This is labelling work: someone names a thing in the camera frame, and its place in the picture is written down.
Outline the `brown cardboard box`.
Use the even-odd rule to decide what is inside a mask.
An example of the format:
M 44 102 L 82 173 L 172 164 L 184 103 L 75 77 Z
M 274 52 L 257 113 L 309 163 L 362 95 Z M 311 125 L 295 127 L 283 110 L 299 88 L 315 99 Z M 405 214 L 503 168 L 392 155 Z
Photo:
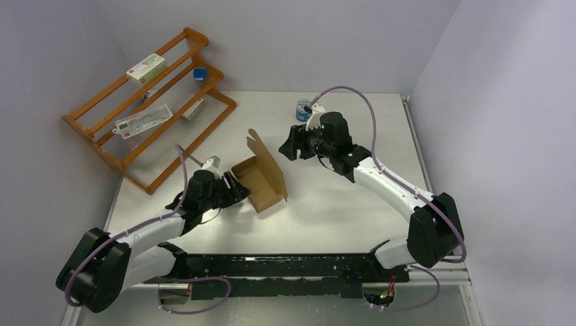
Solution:
M 288 191 L 283 171 L 274 159 L 261 137 L 250 128 L 246 145 L 253 155 L 231 168 L 239 182 L 251 191 L 249 202 L 256 213 L 262 213 L 278 204 L 287 201 Z

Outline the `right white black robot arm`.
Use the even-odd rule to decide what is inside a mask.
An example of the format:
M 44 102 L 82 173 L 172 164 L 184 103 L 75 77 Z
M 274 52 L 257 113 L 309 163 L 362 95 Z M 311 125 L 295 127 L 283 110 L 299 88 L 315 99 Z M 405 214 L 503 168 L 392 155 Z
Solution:
M 463 246 L 454 198 L 420 189 L 387 169 L 372 151 L 353 142 L 341 113 L 321 114 L 316 126 L 292 126 L 278 150 L 291 161 L 327 158 L 335 173 L 370 190 L 406 220 L 406 234 L 378 245 L 375 258 L 367 262 L 372 280 L 384 280 L 397 266 L 419 264 L 431 268 Z

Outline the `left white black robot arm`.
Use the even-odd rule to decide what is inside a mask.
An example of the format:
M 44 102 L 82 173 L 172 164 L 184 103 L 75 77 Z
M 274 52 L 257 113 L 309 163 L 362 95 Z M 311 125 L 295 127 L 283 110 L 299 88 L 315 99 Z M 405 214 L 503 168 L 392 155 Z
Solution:
M 118 295 L 155 277 L 177 283 L 190 276 L 187 253 L 170 243 L 201 224 L 203 215 L 242 202 L 251 190 L 230 171 L 200 169 L 160 214 L 118 233 L 88 230 L 56 278 L 71 306 L 102 312 Z

